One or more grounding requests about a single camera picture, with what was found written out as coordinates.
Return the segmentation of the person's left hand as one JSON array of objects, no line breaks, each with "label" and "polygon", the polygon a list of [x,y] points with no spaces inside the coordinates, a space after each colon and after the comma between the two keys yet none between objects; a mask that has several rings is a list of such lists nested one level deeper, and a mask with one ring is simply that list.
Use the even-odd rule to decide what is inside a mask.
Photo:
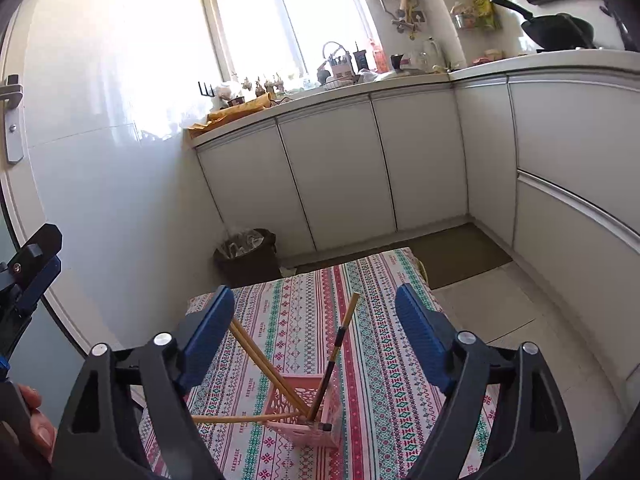
[{"label": "person's left hand", "polygon": [[1,427],[16,444],[27,444],[52,460],[56,428],[42,411],[41,394],[32,387],[2,382]]}]

